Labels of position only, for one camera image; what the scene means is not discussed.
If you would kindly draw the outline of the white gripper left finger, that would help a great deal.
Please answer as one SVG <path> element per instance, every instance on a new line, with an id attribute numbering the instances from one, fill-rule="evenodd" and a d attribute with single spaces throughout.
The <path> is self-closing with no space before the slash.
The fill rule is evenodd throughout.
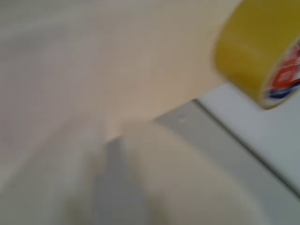
<path id="1" fill-rule="evenodd" d="M 1 224 L 90 225 L 103 151 L 100 140 L 47 146 L 2 190 Z"/>

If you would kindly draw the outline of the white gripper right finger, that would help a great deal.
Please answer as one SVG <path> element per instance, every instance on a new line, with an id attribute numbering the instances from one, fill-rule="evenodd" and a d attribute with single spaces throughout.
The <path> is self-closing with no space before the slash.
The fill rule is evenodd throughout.
<path id="1" fill-rule="evenodd" d="M 121 146 L 152 225 L 266 224 L 259 204 L 236 179 L 167 127 L 128 122 Z"/>

